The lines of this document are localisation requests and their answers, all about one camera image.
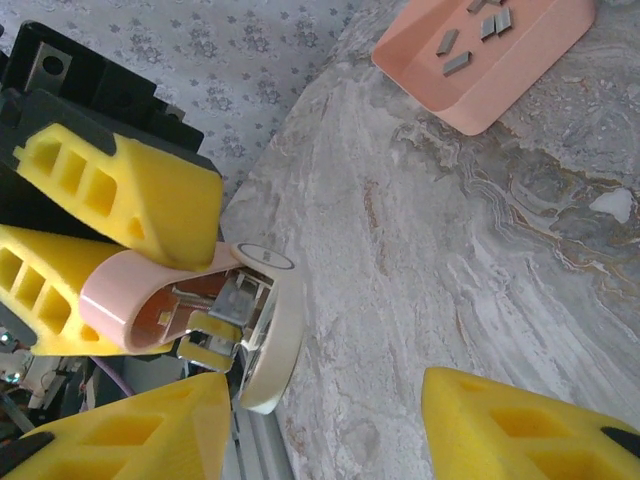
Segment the blue floral pattern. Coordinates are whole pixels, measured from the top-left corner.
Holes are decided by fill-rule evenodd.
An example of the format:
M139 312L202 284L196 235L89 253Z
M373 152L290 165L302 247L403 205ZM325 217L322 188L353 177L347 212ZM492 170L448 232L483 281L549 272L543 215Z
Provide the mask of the blue floral pattern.
M158 84L205 132L229 199L349 23L359 0L0 0L8 53L36 20Z

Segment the marble surface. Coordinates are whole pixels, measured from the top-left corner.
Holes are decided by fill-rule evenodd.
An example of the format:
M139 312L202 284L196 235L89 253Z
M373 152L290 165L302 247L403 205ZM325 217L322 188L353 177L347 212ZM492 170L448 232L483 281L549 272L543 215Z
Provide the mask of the marble surface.
M364 0L223 216L305 277L279 412L299 479L433 478L434 365L640 427L640 2L600 3L473 138L372 65L403 5Z

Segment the bolt hole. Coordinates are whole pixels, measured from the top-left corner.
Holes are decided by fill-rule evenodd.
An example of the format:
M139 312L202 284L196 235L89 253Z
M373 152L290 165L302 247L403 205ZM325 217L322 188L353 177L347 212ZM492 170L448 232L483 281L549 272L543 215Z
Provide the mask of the bolt hole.
M133 97L129 92L122 92L115 101L118 108L129 108L133 104Z
M64 71L64 63L58 57L49 56L42 61L42 68L49 75L57 77Z

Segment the cable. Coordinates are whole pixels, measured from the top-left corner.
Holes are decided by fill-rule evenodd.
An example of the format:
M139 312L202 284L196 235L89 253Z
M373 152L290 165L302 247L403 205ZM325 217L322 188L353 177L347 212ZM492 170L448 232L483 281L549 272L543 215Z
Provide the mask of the cable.
M116 385L118 385L118 387L120 387L120 390L122 390L122 392L127 396L127 397L132 397L133 395L136 394L136 392L133 391L133 388L131 388L129 386L129 384L127 382L124 381L124 379L118 375L118 372L116 372L113 368L111 368L109 366L109 364L107 364L107 362L105 362L103 359L101 359L100 357L89 357L91 360L93 360L93 362L100 367L100 369L102 369L102 371L104 371L104 373L106 373L109 378L111 380L114 381L114 383Z

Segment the purple cable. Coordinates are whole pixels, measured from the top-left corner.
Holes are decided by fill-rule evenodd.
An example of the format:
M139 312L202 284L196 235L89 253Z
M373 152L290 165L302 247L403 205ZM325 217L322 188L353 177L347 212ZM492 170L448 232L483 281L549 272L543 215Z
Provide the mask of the purple cable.
M122 392L127 396L127 397L132 397L136 394L136 392L133 391L133 388L131 388L129 386L129 384L127 382L124 381L124 379L118 375L118 372L116 372L113 368L111 368L107 362L105 362L102 358L100 357L89 357L91 360L93 360L95 362L95 364L100 367L100 369L106 373L109 378L111 380L113 380L115 382L116 385L118 385L120 387L120 390L122 390Z

